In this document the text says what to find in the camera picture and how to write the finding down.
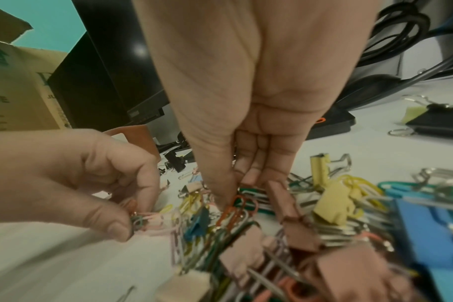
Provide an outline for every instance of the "cardboard box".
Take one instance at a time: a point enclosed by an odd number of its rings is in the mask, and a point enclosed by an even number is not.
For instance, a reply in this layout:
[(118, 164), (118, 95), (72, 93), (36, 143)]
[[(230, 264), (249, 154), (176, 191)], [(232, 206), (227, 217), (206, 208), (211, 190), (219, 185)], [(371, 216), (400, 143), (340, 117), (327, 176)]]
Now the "cardboard box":
[(0, 10), (0, 131), (70, 127), (47, 84), (67, 53), (10, 44), (31, 29)]

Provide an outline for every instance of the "person's left hand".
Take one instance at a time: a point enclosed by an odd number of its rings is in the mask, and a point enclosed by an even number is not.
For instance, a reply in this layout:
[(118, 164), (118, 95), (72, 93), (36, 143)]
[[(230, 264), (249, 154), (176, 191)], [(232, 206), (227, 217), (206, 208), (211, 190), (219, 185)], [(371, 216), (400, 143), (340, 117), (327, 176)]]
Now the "person's left hand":
[[(110, 201), (92, 193), (112, 193)], [(155, 156), (93, 130), (0, 133), (0, 222), (44, 221), (131, 237), (135, 198), (150, 211), (159, 191)]]

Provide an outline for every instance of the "white desk surface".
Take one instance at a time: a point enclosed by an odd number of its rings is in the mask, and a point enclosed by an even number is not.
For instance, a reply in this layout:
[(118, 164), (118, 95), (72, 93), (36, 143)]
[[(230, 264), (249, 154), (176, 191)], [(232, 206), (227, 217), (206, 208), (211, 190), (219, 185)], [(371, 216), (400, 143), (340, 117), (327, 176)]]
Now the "white desk surface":
[[(392, 137), (387, 132), (402, 128), (398, 122), (406, 107), (403, 94), (423, 94), (431, 100), (453, 104), (453, 79), (418, 84), (368, 108), (352, 112), (357, 124), (346, 134), (315, 139), (303, 144), (292, 172), (310, 175), (309, 157), (330, 153), (352, 156), (351, 174), (373, 183), (410, 181), (425, 167), (453, 169), (453, 140), (421, 136)], [(190, 164), (182, 173), (188, 172)], [(178, 204), (178, 190), (189, 178), (168, 172), (171, 187), (160, 196), (156, 208)], [(278, 224), (259, 215), (266, 233)], [(43, 223), (0, 224), (0, 301), (106, 301), (117, 302), (131, 286), (126, 301), (154, 301), (155, 289), (172, 274), (169, 239), (134, 236), (128, 243), (105, 240), (83, 229)]]

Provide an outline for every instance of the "pile of paper clips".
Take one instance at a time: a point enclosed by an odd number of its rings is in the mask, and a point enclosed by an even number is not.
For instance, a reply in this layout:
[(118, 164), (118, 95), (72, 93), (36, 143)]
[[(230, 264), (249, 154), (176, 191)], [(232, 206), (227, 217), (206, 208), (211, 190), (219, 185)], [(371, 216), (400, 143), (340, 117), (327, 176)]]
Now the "pile of paper clips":
[(194, 176), (178, 208), (132, 211), (139, 232), (171, 236), (176, 274), (156, 301), (453, 302), (453, 171), (375, 186), (350, 169), (348, 154), (313, 156), (310, 177), (239, 188), (224, 212)]

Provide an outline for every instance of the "teal wall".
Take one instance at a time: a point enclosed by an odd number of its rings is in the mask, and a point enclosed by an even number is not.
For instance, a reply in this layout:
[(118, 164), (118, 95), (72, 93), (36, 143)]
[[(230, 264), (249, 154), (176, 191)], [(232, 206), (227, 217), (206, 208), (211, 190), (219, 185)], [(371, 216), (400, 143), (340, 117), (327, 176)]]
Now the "teal wall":
[(0, 9), (34, 28), (17, 46), (69, 52), (86, 31), (71, 0), (0, 0)]

